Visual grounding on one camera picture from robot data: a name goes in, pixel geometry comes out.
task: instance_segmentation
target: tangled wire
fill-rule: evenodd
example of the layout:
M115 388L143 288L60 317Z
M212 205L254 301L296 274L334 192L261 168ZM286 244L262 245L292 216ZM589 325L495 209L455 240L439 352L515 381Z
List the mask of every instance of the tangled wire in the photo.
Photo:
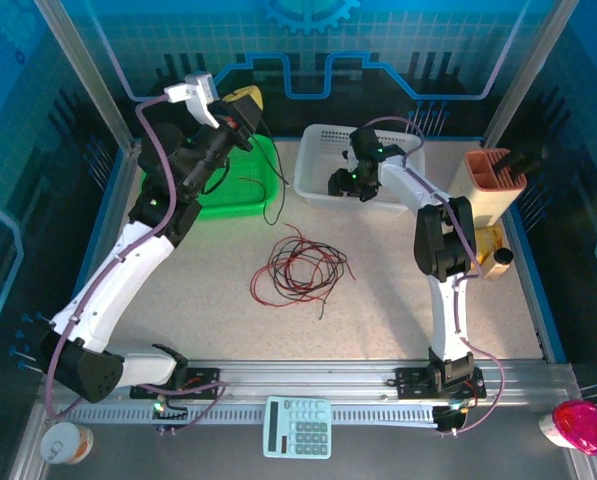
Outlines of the tangled wire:
M325 243L313 242L293 225L296 235L283 238L274 246L267 265L260 268L249 284L251 296L258 303L269 307L288 307L301 302L320 300L322 309L319 319L325 313L327 298L338 281L345 274L345 267L354 280L356 277L347 262L347 256ZM297 279L296 267L302 272L303 280ZM274 288L286 302L273 303L263 300L258 292L258 281L264 274L269 275Z

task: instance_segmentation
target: robotic arm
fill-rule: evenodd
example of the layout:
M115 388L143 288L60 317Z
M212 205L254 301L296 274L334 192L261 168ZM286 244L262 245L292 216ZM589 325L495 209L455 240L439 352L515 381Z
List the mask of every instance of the robotic arm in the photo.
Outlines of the robotic arm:
M450 198L434 186L404 161L406 154L400 147L383 146L372 128L359 128L350 137L358 166L351 172L334 173L329 194L347 194L365 202L385 186L416 215L414 257L429 282L434 326L428 376L435 391L446 391L470 380L474 372L473 354L460 338L467 338L467 282L461 279L471 269L471 260L440 199L452 209L474 250L471 205L466 198Z
M55 378L92 403L122 386L145 383L173 389L182 386L178 383L184 381L187 360L167 347L155 345L160 351L124 358L105 349L122 313L143 283L191 229L202 209L198 196L209 178L227 166L227 157L234 147L252 149L249 138L262 116L262 96L257 87L239 89L220 100L210 74L189 75L185 83L169 87L165 92L171 103L184 101L202 124L191 142L172 124L154 127L174 178L173 216L163 230L126 256L120 256L167 218L170 197L164 167L155 146L146 139L138 164L147 177L129 213L130 221L114 248L69 305L49 324L33 325L34 343L38 347L36 358L47 372L61 336L75 322L60 353ZM93 295L87 301L86 292L92 287ZM76 316L77 309L82 311Z

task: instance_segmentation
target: glass panel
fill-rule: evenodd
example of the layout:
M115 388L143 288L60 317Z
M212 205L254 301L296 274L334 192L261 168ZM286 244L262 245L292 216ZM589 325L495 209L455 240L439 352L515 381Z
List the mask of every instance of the glass panel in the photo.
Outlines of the glass panel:
M597 404L597 1L578 4L502 143L534 160L547 148L528 165L517 214L565 354Z
M207 70L221 94L259 85L265 119L277 135L300 136L315 122L358 125L399 114L427 135L467 137L484 133L551 4L65 2L134 126L100 32L137 97L161 94L186 74ZM187 119L181 110L173 120Z
M0 478L41 378L24 319L69 302L116 151L33 2L0 2Z

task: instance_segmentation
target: pink object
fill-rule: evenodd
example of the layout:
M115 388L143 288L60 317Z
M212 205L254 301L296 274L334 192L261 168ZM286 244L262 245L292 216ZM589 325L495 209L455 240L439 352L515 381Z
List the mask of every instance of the pink object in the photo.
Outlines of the pink object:
M587 455L597 455L596 405L584 400L570 400L554 409L551 420L561 440Z

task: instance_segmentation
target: calculator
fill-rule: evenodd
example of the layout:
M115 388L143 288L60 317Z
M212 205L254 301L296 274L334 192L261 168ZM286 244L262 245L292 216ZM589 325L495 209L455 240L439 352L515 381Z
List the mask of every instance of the calculator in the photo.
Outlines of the calculator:
M262 448L265 457L331 457L331 403L323 398L269 397Z

